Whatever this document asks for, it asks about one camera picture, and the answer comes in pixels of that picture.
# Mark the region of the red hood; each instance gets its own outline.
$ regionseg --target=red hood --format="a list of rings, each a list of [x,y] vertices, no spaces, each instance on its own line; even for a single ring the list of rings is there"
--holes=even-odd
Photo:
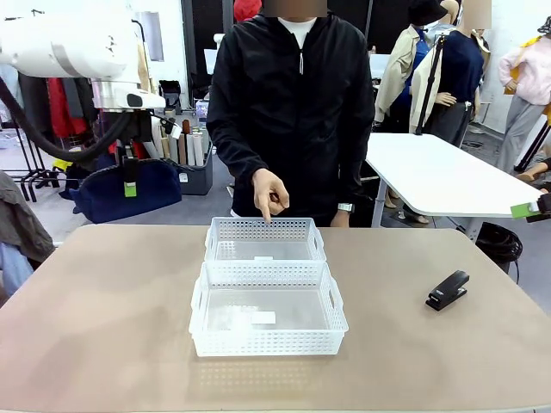
[[[233,5],[233,15],[235,15],[235,20],[242,22],[252,19],[261,7],[261,0],[236,0]]]

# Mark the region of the basket handle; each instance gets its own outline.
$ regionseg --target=basket handle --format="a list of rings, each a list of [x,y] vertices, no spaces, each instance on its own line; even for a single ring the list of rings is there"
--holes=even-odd
[[[199,303],[201,303],[201,283],[199,282],[200,278],[195,281],[195,286],[193,288],[193,295],[191,296],[191,319],[189,320],[188,331],[190,334],[194,334],[197,328],[197,318],[199,317]]]
[[[212,246],[212,243],[213,243],[213,240],[210,238],[210,230],[211,228],[208,228],[207,230],[207,237],[205,238],[205,248],[208,250],[208,243],[210,242],[211,243],[211,246]]]
[[[201,294],[202,294],[202,291],[201,291],[201,283],[199,282],[200,278],[198,278],[196,281],[195,281],[195,285],[193,287],[193,295],[191,296],[191,308],[193,310],[195,310],[195,308],[199,305],[199,303],[201,302],[200,299],[201,299]]]
[[[314,230],[316,231],[316,237],[314,237],[316,245],[318,245],[318,250],[322,250],[324,248],[324,239],[321,237],[321,232],[318,228],[314,228]]]
[[[337,282],[333,277],[331,277],[331,286],[329,287],[329,291],[331,291],[331,296],[335,302],[335,308],[340,308],[342,310],[344,305],[343,298],[341,297],[340,291],[338,291]]]

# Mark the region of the green object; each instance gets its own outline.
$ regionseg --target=green object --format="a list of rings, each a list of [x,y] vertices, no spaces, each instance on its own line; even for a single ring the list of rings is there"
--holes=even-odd
[[[522,204],[517,206],[511,207],[511,213],[513,215],[513,218],[520,219],[520,218],[528,218],[528,217],[535,217],[536,215],[540,215],[540,212],[533,213],[529,209],[530,204]]]
[[[135,198],[138,196],[138,191],[136,188],[136,183],[124,183],[124,196],[125,198]]]

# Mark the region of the table leg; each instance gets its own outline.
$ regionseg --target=table leg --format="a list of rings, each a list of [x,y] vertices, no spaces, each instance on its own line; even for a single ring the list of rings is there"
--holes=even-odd
[[[382,211],[385,209],[385,196],[387,194],[387,183],[381,178],[379,183],[379,192],[375,199],[375,209],[373,211],[373,220],[371,221],[372,228],[381,228]]]
[[[479,237],[480,234],[480,228],[482,228],[482,224],[484,221],[482,218],[471,218],[468,221],[467,229],[465,230],[465,235],[468,236],[468,239],[476,243],[476,240]]]

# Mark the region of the black hat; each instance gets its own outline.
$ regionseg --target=black hat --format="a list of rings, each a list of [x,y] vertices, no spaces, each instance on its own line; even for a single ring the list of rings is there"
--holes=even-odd
[[[551,34],[551,16],[548,17],[548,20],[543,26],[537,29],[538,32],[543,34]]]
[[[448,14],[438,0],[412,0],[408,11],[410,23],[415,26],[426,26]]]

